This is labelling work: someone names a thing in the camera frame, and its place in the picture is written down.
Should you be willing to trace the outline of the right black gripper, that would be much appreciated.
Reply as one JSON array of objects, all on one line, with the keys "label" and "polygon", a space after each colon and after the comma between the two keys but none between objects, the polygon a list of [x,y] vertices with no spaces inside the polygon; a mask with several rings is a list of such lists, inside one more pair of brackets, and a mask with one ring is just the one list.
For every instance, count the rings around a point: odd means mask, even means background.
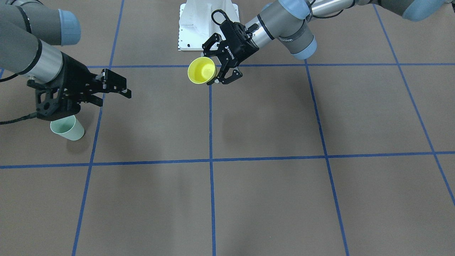
[{"label": "right black gripper", "polygon": [[48,82],[29,79],[27,86],[35,90],[36,111],[34,118],[44,121],[56,121],[81,110],[81,102],[103,106],[103,99],[89,94],[88,84],[95,82],[93,92],[115,93],[132,98],[132,91],[127,88],[127,79],[110,69],[103,69],[101,74],[91,73],[79,61],[62,54],[62,68],[57,77]]}]

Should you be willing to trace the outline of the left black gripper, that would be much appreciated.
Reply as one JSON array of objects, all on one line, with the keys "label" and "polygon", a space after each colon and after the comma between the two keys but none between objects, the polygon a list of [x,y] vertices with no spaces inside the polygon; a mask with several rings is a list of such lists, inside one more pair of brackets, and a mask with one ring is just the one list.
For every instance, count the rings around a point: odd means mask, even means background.
[{"label": "left black gripper", "polygon": [[214,76],[207,85],[221,83],[227,85],[243,77],[238,66],[244,60],[259,51],[252,41],[252,32],[239,22],[225,20],[220,25],[221,34],[214,33],[203,43],[202,57],[218,57],[221,66],[215,67]]}]

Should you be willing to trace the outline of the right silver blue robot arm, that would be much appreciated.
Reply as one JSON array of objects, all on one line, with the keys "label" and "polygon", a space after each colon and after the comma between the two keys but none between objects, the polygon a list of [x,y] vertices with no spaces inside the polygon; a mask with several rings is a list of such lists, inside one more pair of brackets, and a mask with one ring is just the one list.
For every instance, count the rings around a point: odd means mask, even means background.
[{"label": "right silver blue robot arm", "polygon": [[1,1],[1,68],[12,73],[1,81],[27,78],[36,101],[35,112],[2,125],[67,118],[80,112],[81,103],[102,107],[98,93],[132,97],[125,77],[109,69],[93,74],[57,48],[80,39],[81,25],[70,11],[48,8],[39,0]]}]

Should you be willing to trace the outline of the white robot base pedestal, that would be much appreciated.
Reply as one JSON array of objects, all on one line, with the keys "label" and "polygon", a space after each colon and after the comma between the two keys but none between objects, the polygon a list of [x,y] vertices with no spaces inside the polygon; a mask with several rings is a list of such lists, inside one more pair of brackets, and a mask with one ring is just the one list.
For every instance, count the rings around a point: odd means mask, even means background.
[{"label": "white robot base pedestal", "polygon": [[239,7],[230,0],[187,0],[180,5],[178,50],[202,51],[202,45],[214,34],[222,34],[212,20],[215,10],[223,10],[234,22],[239,22]]}]

